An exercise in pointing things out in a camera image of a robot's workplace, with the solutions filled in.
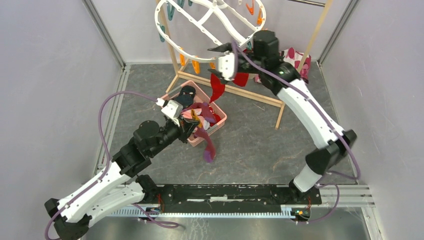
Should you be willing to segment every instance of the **pink basket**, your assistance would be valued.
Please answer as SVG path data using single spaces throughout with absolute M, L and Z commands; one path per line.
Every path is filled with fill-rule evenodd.
M 162 96 L 162 99 L 164 100 L 169 100 L 172 99 L 176 96 L 178 96 L 178 94 L 180 93 L 180 90 L 182 87 L 184 86 L 192 86 L 196 89 L 196 96 L 194 97 L 194 102 L 195 103 L 209 103 L 209 101 L 211 100 L 209 98 L 209 96 L 194 82 L 194 81 L 186 81 L 183 84 L 181 84 L 180 86 L 174 88 L 172 91 L 168 92 L 168 94 L 165 94 L 164 96 Z M 221 117 L 221 120 L 219 122 L 217 122 L 215 125 L 213 125 L 212 127 L 210 127 L 206 132 L 207 134 L 210 136 L 212 135 L 214 132 L 216 132 L 218 129 L 222 128 L 225 124 L 225 121 L 227 120 L 227 115 L 225 114 L 224 111 L 222 111 L 222 109 L 215 103 L 209 103 L 209 105 L 212 107 L 212 109 L 215 111 L 215 113 Z M 193 134 L 188 138 L 188 142 L 193 146 L 197 146 L 198 144 L 200 144 L 204 139 L 201 137 L 197 137 L 195 138 L 193 136 Z

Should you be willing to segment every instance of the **robotic arm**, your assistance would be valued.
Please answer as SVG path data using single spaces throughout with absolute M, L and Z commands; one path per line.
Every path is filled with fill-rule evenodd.
M 284 101 L 311 135 L 316 149 L 306 156 L 306 165 L 289 183 L 287 200 L 298 202 L 332 166 L 347 154 L 357 136 L 336 124 L 309 92 L 296 69 L 279 54 L 279 40 L 268 30 L 253 36 L 253 51 L 246 54 L 230 43 L 209 49 L 225 55 L 216 59 L 216 69 L 209 69 L 223 84 L 236 73 L 259 74 L 262 84 Z M 150 158 L 175 140 L 187 142 L 199 124 L 180 116 L 183 106 L 174 100 L 158 98 L 157 104 L 166 119 L 164 126 L 145 121 L 133 133 L 128 144 L 113 156 L 112 162 L 77 191 L 62 199 L 51 198 L 44 206 L 54 221 L 62 240 L 77 240 L 102 218 L 129 204 L 151 201 L 157 186 L 148 175 L 138 175 L 151 164 Z M 116 189 L 135 178 L 135 181 Z

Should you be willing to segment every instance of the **wooden frame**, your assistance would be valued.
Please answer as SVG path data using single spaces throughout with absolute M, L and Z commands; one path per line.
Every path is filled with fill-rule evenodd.
M 306 4 L 311 3 L 310 1 L 303 1 L 303 0 L 289 0 L 289 1 L 306 3 Z M 317 37 L 318 32 L 320 31 L 321 25 L 323 24 L 324 19 L 326 18 L 327 13 L 328 13 L 329 8 L 330 8 L 332 3 L 333 3 L 333 0 L 327 0 L 327 3 L 325 3 L 325 4 L 320 3 L 320 5 L 319 5 L 320 7 L 324 7 L 324 9 L 321 13 L 321 16 L 318 20 L 318 23 L 316 24 L 315 30 L 312 34 L 312 37 L 309 40 L 309 44 L 306 47 L 306 51 L 304 52 L 303 57 L 300 61 L 299 67 L 297 69 L 298 72 L 300 72 L 300 70 L 302 69 L 301 66 L 303 66 L 303 64 L 305 63 L 305 60 L 306 60 L 306 58 L 307 58 L 307 56 L 308 56 L 308 54 L 309 54 L 309 52 L 312 48 L 312 45 L 315 42 L 315 38 Z M 169 28 L 168 28 L 168 21 L 167 21 L 167 18 L 165 16 L 165 10 L 162 8 L 160 10 L 159 14 L 160 14 L 161 24 L 165 27 L 166 34 L 171 38 L 171 33 L 170 33 Z M 170 55 L 171 60 L 172 60 L 172 66 L 173 66 L 173 69 L 175 71 L 175 77 L 173 78 L 173 80 L 169 84 L 168 88 L 166 89 L 167 93 L 174 88 L 178 79 L 191 80 L 191 81 L 198 83 L 198 84 L 206 85 L 208 87 L 211 86 L 211 82 L 210 82 L 209 79 L 184 72 L 187 65 L 189 64 L 189 60 L 187 60 L 185 62 L 184 66 L 179 67 L 174 48 L 168 42 L 166 42 L 166 44 L 168 46 L 169 55 Z M 244 89 L 241 89 L 241 88 L 238 88 L 238 87 L 235 87 L 235 86 L 231 86 L 231 85 L 225 86 L 225 91 L 228 92 L 228 93 L 232 93 L 232 94 L 235 94 L 235 95 L 238 95 L 238 96 L 242 96 L 242 97 L 245 97 L 245 98 L 248 98 L 248 99 L 252 99 L 252 100 L 255 100 L 255 101 L 258 101 L 258 102 L 262 102 L 262 103 L 265 103 L 265 104 L 268 104 L 268 105 L 278 107 L 279 108 L 279 114 L 278 114 L 278 118 L 277 118 L 277 121 L 276 121 L 276 124 L 275 124 L 275 129 L 279 128 L 280 123 L 281 123 L 281 118 L 283 116 L 284 107 L 286 106 L 286 104 L 283 101 L 281 101 L 279 99 L 271 98 L 271 97 L 268 97 L 268 96 L 264 96 L 264 95 L 261 95 L 261 94 L 255 93 L 255 92 L 247 91 L 247 90 L 244 90 Z

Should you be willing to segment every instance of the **teal clothespin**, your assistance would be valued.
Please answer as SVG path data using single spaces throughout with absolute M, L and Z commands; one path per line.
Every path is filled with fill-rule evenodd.
M 160 29 L 162 29 L 162 32 L 165 33 L 165 26 L 164 25 L 161 25 Z M 165 38 L 161 34 L 159 34 L 159 38 L 160 38 L 160 41 L 162 43 L 165 42 Z
M 186 0 L 178 0 L 178 2 L 177 2 L 177 4 L 178 4 L 178 6 L 180 6 L 181 8 L 183 8 L 184 7 L 184 2 L 185 2 Z
M 175 7 L 174 6 L 171 7 L 171 3 L 168 2 L 167 10 L 168 10 L 168 19 L 171 21 L 172 18 L 174 17 Z

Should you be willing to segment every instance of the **white wall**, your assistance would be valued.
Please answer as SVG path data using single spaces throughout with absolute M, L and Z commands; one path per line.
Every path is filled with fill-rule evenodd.
M 155 0 L 93 0 L 93 2 L 126 62 L 163 63 L 171 61 L 168 48 L 165 43 L 160 41 L 155 26 Z M 251 23 L 256 24 L 259 8 L 255 8 L 253 16 L 246 8 L 246 3 L 251 4 L 251 0 L 243 0 L 241 6 L 238 6 L 238 0 L 226 0 L 225 2 L 234 7 Z M 303 52 L 314 32 L 323 8 L 287 0 L 262 0 L 262 3 L 267 15 L 265 27 L 277 33 L 281 50 L 294 47 Z M 348 3 L 349 0 L 333 1 L 310 52 L 313 59 L 319 58 Z M 205 7 L 195 3 L 189 7 L 187 0 L 184 9 L 197 20 L 207 11 Z M 230 16 L 232 14 L 228 15 L 231 23 L 241 33 L 245 33 L 244 36 L 252 33 L 251 30 L 243 27 L 238 19 Z M 171 39 L 188 53 L 200 57 L 211 57 L 216 54 L 207 52 L 207 48 L 216 45 L 177 11 L 175 11 L 174 18 L 171 22 L 168 22 L 168 25 L 171 31 Z M 230 35 L 224 31 L 222 23 L 215 16 L 212 16 L 204 26 L 222 43 L 231 40 Z
M 424 2 L 362 0 L 323 64 L 388 240 L 423 239 Z
M 121 69 L 81 0 L 2 2 L 0 53 L 0 238 L 44 239 L 44 202 L 91 176 Z

